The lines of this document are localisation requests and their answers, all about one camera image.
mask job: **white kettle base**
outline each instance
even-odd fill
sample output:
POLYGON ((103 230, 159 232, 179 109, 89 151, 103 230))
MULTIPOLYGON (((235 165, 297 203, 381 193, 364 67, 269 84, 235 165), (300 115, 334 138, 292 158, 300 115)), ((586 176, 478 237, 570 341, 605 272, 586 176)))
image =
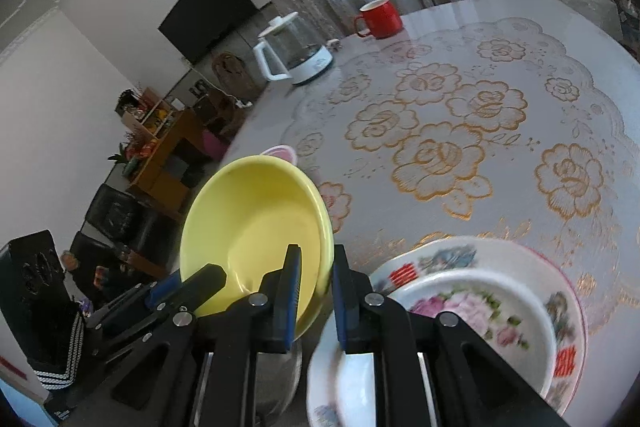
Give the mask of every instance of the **white kettle base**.
POLYGON ((331 52, 322 46, 315 55, 312 55, 299 66, 291 68, 289 75, 292 84, 302 84, 314 76, 322 73, 333 60, 331 52))

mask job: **kettle handle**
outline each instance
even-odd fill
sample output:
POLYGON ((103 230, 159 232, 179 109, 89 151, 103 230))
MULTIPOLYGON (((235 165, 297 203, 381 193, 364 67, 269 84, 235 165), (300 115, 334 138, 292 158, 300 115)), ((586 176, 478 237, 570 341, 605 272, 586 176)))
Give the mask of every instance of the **kettle handle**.
POLYGON ((256 60, 258 61, 260 73, 262 73, 264 77, 270 82, 274 82, 276 80, 286 80, 287 78, 291 78, 291 75, 288 73, 279 73, 279 74, 271 73, 269 69, 269 65, 267 64, 267 58, 264 55, 265 49, 268 50, 268 52, 271 54, 271 57, 274 58, 275 62, 281 65, 282 69, 286 71, 286 68, 284 67, 284 64, 282 63, 282 61, 280 60, 280 57, 278 57, 274 53, 274 51, 271 49, 271 46, 269 46, 265 41, 260 41, 254 46, 254 55, 256 60))

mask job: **yellow bowl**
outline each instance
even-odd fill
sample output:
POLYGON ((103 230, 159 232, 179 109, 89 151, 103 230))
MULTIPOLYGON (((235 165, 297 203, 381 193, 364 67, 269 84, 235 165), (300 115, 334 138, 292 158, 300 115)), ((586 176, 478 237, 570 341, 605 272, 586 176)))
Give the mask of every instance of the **yellow bowl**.
POLYGON ((274 156, 248 156, 218 171, 187 215, 180 242, 180 276, 207 263, 226 272, 226 285, 200 308, 226 310, 258 291, 262 276, 282 268, 287 245, 302 248, 298 338, 318 316, 334 261, 331 220, 304 172, 274 156))

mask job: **mug handle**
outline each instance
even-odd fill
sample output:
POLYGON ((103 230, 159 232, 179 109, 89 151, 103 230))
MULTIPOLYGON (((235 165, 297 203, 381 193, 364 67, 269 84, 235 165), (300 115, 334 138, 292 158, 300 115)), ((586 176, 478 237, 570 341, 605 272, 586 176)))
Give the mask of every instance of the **mug handle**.
POLYGON ((358 19, 364 20, 364 17, 362 15, 358 15, 357 17, 353 18, 353 29, 356 32, 356 35, 359 36, 359 37, 362 37, 362 38, 368 37, 369 35, 371 35, 371 30, 369 30, 368 33, 364 33, 364 34, 360 33, 358 31, 358 19))

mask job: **white bowl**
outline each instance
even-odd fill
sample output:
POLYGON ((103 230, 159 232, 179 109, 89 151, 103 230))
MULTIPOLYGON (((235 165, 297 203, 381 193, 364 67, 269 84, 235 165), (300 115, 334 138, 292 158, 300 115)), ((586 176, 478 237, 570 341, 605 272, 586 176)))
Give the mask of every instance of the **white bowl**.
MULTIPOLYGON (((556 337, 540 299, 510 277, 456 269, 414 280, 389 295, 410 311, 460 315, 542 397, 556 363, 556 337)), ((376 424, 373 357, 343 355, 337 371, 337 409, 346 427, 376 424)))

